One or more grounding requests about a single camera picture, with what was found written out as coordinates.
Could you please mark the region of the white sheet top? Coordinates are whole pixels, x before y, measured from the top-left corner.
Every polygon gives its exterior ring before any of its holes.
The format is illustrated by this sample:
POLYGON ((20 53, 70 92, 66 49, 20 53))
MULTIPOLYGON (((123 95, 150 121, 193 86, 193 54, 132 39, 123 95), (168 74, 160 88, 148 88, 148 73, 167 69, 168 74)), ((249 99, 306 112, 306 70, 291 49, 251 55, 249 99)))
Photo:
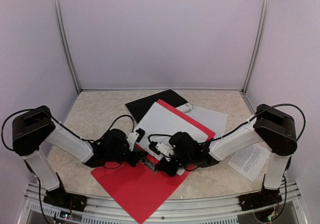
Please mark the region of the white sheet top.
POLYGON ((187 132, 194 140, 204 142, 213 138, 214 131, 205 127, 190 116, 178 111, 177 109, 164 104, 154 103, 150 110, 138 123, 136 129, 145 130, 145 135, 137 145, 147 151, 150 155, 160 160, 163 155, 157 155, 148 148, 151 141, 161 142, 173 149, 169 144, 170 137, 177 132, 187 132))

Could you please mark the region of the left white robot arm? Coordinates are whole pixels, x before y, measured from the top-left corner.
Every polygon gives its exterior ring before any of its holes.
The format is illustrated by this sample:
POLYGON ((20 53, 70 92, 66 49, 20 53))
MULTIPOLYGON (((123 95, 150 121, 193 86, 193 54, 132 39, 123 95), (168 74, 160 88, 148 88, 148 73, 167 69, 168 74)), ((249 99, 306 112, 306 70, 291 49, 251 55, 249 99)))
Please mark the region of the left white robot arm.
POLYGON ((135 144, 142 133, 126 135, 120 129, 108 129, 99 139, 83 139, 51 115, 47 106, 23 110, 12 121, 12 148, 50 192, 50 198, 63 207, 70 195, 62 189, 58 175, 49 164, 40 146, 49 143, 78 159, 90 168, 103 167, 107 162, 127 163, 135 167, 148 154, 135 144))

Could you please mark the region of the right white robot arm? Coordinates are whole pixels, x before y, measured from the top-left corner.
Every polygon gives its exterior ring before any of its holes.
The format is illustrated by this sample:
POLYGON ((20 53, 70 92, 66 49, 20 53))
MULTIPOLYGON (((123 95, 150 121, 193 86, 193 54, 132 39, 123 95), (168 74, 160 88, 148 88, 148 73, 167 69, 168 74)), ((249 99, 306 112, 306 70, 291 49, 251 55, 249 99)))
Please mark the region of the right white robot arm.
POLYGON ((272 151, 263 189, 256 194, 256 202, 266 206, 280 187, 287 163, 298 147, 295 120, 279 111, 277 105, 261 104, 256 113, 232 131, 205 142, 194 140, 186 132, 173 134, 168 143, 173 154, 165 154, 156 164, 158 171, 174 177, 179 169, 207 168, 217 165, 230 154, 250 145, 265 142, 272 151))

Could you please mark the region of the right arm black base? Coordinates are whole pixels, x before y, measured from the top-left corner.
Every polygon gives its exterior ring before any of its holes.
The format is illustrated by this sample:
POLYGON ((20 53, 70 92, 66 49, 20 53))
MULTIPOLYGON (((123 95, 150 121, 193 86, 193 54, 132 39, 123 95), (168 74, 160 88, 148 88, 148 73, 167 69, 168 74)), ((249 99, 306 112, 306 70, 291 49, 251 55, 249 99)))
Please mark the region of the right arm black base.
POLYGON ((243 212, 279 204, 283 201, 279 189, 261 189, 258 192, 240 195, 238 200, 243 212))

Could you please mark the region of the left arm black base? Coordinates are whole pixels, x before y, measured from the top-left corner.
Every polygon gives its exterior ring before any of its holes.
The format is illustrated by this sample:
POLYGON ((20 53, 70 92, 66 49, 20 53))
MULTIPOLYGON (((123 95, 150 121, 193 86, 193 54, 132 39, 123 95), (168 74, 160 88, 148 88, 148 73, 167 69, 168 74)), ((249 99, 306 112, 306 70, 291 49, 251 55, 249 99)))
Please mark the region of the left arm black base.
POLYGON ((61 178, 57 173, 56 175, 59 180, 59 186, 53 191, 45 192, 44 203, 70 211, 84 212, 88 198, 84 195, 67 192, 61 178))

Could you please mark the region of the red folder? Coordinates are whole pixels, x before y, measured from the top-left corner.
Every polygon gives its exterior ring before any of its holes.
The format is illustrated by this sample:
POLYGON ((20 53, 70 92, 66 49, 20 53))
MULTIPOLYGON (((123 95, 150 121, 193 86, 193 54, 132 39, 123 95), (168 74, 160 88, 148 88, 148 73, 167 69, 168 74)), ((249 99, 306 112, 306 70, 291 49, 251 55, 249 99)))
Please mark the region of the red folder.
POLYGON ((144 223, 182 184, 188 174, 169 177, 154 173, 144 164, 123 164, 117 169, 96 168, 91 172, 103 189, 139 224, 144 223))

